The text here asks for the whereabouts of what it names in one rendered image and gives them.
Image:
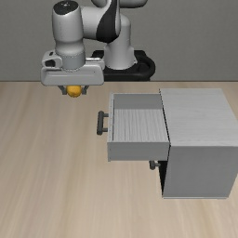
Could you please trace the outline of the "grey cabinet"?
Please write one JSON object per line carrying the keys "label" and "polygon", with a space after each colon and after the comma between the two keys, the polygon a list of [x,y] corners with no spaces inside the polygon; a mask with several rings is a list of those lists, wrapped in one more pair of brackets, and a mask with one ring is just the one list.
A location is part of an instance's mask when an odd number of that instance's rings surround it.
{"label": "grey cabinet", "polygon": [[227,198],[238,175],[238,120],[219,88],[162,88],[170,140],[165,198]]}

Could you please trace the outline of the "open grey drawer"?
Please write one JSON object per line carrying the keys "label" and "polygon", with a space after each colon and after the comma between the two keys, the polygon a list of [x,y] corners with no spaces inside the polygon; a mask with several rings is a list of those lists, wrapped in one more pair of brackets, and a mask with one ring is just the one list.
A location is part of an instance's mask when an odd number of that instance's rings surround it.
{"label": "open grey drawer", "polygon": [[168,138],[159,93],[112,93],[99,111],[97,134],[107,132],[108,161],[166,161]]}

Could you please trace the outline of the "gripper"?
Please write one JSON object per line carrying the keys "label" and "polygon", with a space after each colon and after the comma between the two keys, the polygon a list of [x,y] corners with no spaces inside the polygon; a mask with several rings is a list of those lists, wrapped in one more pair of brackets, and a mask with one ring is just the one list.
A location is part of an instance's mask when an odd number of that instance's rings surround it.
{"label": "gripper", "polygon": [[58,86],[62,95],[67,95],[66,86],[84,86],[82,95],[86,95],[89,86],[104,83],[103,59],[86,58],[86,63],[77,70],[65,70],[62,66],[62,58],[54,50],[47,51],[42,58],[41,83],[44,86]]}

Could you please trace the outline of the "yellow mango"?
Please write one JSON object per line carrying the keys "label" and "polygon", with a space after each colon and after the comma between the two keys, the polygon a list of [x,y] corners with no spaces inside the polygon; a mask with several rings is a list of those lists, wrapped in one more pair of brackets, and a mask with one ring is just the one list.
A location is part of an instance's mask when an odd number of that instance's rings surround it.
{"label": "yellow mango", "polygon": [[66,86],[67,94],[72,98],[77,98],[82,94],[81,86]]}

